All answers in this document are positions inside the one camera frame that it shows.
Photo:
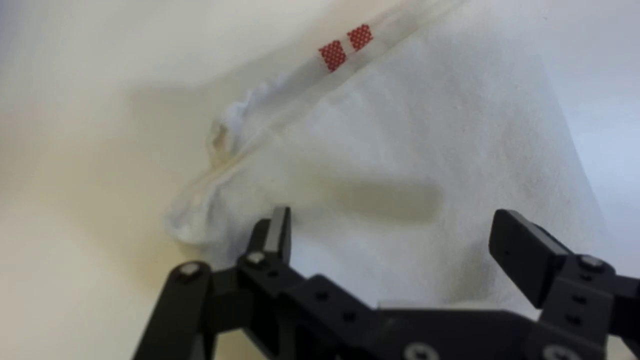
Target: white surface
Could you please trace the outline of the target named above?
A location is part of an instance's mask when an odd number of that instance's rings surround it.
[[[206,168],[211,114],[373,3],[0,1],[0,355],[131,357],[187,258],[161,216]],[[620,268],[640,273],[640,3],[524,5]],[[296,29],[316,36],[287,48]]]
[[[496,207],[576,252],[607,256],[612,239],[512,13],[408,1],[337,71],[314,55],[256,83],[218,118],[229,145],[176,203],[175,233],[232,266],[252,223],[289,203],[293,266],[373,305],[533,311],[487,250]]]

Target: screw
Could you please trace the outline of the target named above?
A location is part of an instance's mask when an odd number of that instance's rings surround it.
[[[264,254],[262,252],[252,252],[247,256],[247,259],[254,266],[262,264],[264,261]]]
[[[194,275],[197,271],[200,271],[200,264],[198,261],[189,261],[185,266],[180,266],[180,273],[182,275]]]
[[[543,355],[544,360],[580,360],[580,355],[575,349],[560,344],[544,345]]]
[[[589,270],[594,270],[594,271],[604,270],[604,261],[600,258],[594,258],[589,254],[580,256],[580,264]]]
[[[425,341],[413,341],[405,347],[405,360],[440,360],[440,355],[432,345]]]

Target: white cloth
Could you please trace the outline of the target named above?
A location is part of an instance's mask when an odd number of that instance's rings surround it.
[[[258,83],[217,122],[212,170],[170,230],[222,268],[289,203],[293,266],[369,304],[529,311],[489,256],[495,210],[578,252],[602,254],[607,231],[544,70],[502,13],[493,0],[408,1],[337,71],[314,58]]]

